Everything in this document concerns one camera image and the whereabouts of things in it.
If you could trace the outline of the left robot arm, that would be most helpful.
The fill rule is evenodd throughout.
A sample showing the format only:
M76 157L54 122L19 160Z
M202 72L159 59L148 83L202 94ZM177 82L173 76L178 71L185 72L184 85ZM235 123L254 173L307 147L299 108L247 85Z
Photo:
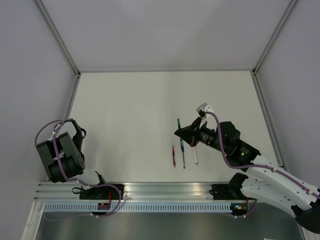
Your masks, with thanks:
M38 142L40 133L55 124L52 135ZM82 143L87 131L76 120L53 120L43 126L35 135L34 145L39 154L48 179L52 183L76 183L73 194L81 200L106 200L109 187L97 171L86 170Z

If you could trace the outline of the red pink pen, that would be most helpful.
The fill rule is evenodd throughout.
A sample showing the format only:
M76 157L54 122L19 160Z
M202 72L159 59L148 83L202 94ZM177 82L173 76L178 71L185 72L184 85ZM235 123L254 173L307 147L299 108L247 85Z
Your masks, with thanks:
M173 167L176 168L176 155L175 155L175 147L174 145L171 146L172 149L172 161L173 161Z

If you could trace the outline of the blue ballpoint pen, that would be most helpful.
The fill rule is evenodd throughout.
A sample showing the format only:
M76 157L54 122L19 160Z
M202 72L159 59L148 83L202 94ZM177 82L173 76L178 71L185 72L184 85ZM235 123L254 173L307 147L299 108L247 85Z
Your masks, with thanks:
M181 145L180 148L181 148L181 152L182 152L182 166L183 166L183 169L186 169L185 149L184 149L183 145Z

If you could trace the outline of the white acrylic marker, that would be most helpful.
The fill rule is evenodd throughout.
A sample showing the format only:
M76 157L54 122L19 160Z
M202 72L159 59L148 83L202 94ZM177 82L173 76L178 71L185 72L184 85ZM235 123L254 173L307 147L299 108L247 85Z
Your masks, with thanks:
M196 165L198 165L199 161L198 161L197 151L195 147L192 148L192 153L193 153L194 162Z

